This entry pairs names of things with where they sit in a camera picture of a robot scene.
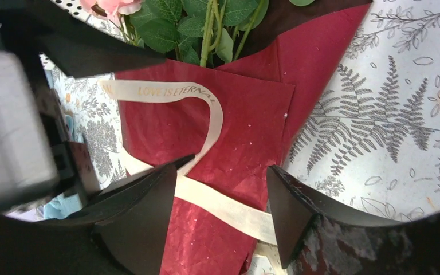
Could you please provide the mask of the cream ribbon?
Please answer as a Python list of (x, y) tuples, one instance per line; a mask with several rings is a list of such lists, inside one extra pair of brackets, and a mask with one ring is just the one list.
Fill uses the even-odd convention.
[(263, 246), (277, 247), (271, 214), (243, 204), (189, 176), (189, 172), (198, 163), (212, 156), (223, 128), (223, 109), (211, 90), (194, 82), (100, 80), (97, 84), (114, 100), (165, 104), (196, 98), (206, 102), (210, 110), (207, 135), (201, 150), (195, 154), (193, 160), (178, 170), (175, 196), (261, 241)]

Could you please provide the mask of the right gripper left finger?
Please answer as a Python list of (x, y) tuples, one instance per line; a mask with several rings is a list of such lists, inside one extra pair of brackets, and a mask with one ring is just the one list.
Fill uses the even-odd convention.
[(159, 274), (187, 155), (124, 178), (65, 219), (0, 214), (0, 274)]

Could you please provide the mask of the dark red wrapping paper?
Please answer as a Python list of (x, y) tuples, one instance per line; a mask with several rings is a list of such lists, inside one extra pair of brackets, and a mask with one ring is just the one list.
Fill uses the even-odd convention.
[[(212, 156), (189, 176), (264, 210), (266, 169), (284, 161), (369, 6), (369, 1), (316, 1), (300, 25), (228, 64), (210, 69), (167, 60), (115, 77), (192, 82), (211, 90), (223, 109), (223, 128)], [(196, 98), (165, 104), (119, 101), (119, 111), (125, 150), (151, 165), (197, 154), (209, 127), (209, 106)], [(242, 274), (256, 242), (175, 198), (160, 274)]]

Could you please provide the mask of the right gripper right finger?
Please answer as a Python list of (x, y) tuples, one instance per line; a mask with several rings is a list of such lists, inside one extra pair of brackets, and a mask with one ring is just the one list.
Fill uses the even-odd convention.
[(440, 212), (399, 222), (347, 206), (279, 166), (266, 171), (289, 274), (440, 274)]

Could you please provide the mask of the pink fake flower bunch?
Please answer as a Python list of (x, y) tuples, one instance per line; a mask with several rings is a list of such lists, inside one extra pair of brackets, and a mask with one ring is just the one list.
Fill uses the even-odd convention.
[(123, 15), (128, 42), (177, 61), (214, 67), (302, 23), (316, 1), (141, 1)]

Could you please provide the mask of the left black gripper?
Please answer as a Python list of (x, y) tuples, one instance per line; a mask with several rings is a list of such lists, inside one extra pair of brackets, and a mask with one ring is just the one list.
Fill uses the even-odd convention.
[(58, 172), (52, 192), (28, 205), (60, 194), (88, 203), (100, 189), (91, 159), (84, 144), (69, 141), (40, 56), (75, 78), (159, 65), (165, 56), (118, 40), (51, 1), (0, 1), (0, 51), (15, 55), (23, 67)]

